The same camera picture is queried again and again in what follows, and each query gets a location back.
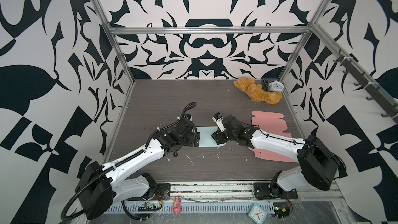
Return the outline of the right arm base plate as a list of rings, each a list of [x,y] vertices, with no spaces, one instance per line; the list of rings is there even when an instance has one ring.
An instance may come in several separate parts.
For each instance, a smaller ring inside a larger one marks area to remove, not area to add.
[[[253,183],[254,195],[258,200],[284,199],[296,200],[299,198],[296,189],[284,191],[277,184],[272,183]]]

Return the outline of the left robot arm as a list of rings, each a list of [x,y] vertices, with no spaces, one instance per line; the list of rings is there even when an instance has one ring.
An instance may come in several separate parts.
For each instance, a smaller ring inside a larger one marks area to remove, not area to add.
[[[87,166],[75,189],[82,210],[71,217],[85,214],[93,220],[105,213],[114,202],[130,198],[151,199],[156,195],[157,183],[149,173],[143,173],[132,181],[127,178],[146,165],[172,153],[178,155],[182,146],[188,146],[199,137],[190,114],[185,114],[173,126],[156,130],[147,143],[131,153],[107,162]]]

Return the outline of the pink paper box blank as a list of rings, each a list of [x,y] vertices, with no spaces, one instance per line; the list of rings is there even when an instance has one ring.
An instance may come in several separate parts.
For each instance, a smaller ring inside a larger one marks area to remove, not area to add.
[[[273,133],[276,135],[281,135],[287,138],[292,138],[290,132],[286,132],[288,129],[287,123],[283,120],[284,115],[281,113],[271,113],[262,111],[252,111],[253,115],[251,122],[253,125],[258,125],[262,131]],[[277,154],[275,152],[264,150],[264,149],[253,149],[256,158],[268,160],[268,161],[278,161],[278,162],[288,162],[294,163],[295,161],[284,155]]]

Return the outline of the pink small toy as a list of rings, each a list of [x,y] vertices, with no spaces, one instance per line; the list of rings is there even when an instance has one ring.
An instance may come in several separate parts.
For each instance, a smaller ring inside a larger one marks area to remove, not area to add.
[[[181,213],[181,201],[179,197],[174,197],[173,199],[172,212],[175,215],[179,215]]]

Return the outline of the teal square clock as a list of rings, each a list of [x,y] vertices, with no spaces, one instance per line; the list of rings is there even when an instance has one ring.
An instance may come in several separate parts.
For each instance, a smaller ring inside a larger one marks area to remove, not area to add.
[[[255,203],[247,214],[247,217],[255,224],[263,224],[267,217],[267,212],[259,204]]]

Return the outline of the black remote control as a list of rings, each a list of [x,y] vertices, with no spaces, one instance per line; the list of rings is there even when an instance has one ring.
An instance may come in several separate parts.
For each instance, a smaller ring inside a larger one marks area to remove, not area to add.
[[[268,92],[268,90],[269,90],[269,81],[267,79],[265,79],[265,78],[262,78],[261,79],[261,86],[262,86],[262,90],[264,92]]]

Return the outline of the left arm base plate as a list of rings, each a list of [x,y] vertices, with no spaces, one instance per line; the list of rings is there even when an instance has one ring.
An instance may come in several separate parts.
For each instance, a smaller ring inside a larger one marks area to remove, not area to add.
[[[158,199],[168,199],[171,192],[171,184],[170,183],[160,183],[157,184],[156,189],[150,188],[148,193],[145,193],[142,197],[132,197],[128,198],[128,201],[145,201],[145,200],[153,200],[157,201]]]

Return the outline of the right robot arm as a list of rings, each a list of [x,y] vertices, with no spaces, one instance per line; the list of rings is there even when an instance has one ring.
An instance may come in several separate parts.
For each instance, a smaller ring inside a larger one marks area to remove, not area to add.
[[[273,190],[290,192],[308,185],[323,191],[330,189],[341,163],[317,137],[287,138],[268,133],[258,125],[245,124],[232,115],[223,117],[216,113],[212,119],[218,126],[211,135],[217,144],[235,141],[240,146],[268,150],[298,163],[297,167],[275,175],[271,182]]]

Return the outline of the white round alarm clock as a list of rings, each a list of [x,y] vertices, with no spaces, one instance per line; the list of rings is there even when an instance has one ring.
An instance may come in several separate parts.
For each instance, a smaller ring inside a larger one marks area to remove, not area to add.
[[[284,84],[281,82],[278,82],[278,81],[274,81],[274,82],[269,83],[268,89],[269,89],[269,91],[272,91],[272,92],[283,92]]]

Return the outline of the black coat hook rail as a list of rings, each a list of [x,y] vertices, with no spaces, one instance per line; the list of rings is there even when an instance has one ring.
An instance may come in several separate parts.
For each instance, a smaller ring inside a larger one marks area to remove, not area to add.
[[[341,48],[338,54],[339,57],[334,60],[334,63],[339,63],[343,66],[343,74],[352,76],[355,80],[353,85],[368,93],[369,96],[366,99],[375,101],[385,111],[384,114],[381,114],[382,118],[390,118],[398,124],[397,101],[353,57],[345,54]]]

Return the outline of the circuit board right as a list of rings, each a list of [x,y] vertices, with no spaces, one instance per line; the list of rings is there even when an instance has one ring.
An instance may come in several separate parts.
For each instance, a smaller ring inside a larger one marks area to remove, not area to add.
[[[285,203],[282,202],[274,202],[274,213],[272,217],[276,219],[285,219],[292,214],[293,206],[287,201]]]

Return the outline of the green circuit board left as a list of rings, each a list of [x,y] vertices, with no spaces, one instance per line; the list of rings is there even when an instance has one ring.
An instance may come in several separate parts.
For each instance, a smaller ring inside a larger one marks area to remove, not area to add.
[[[155,212],[162,208],[162,202],[159,202],[158,205],[154,203],[144,203],[142,206],[137,208],[138,212]]]

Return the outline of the brown teddy bear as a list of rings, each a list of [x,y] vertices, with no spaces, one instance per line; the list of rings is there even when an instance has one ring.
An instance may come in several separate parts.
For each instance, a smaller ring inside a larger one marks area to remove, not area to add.
[[[243,77],[233,82],[233,85],[241,92],[245,93],[253,102],[266,102],[275,105],[281,101],[281,92],[266,92],[262,85],[256,85],[253,78]]]

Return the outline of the light blue paper box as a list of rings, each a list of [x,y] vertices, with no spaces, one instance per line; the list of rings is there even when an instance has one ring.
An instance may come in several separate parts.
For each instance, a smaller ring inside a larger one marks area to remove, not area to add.
[[[206,147],[222,147],[224,144],[217,144],[216,141],[212,138],[212,134],[218,131],[217,126],[213,127],[197,127],[198,132],[200,133],[200,141],[199,147],[206,148]]]

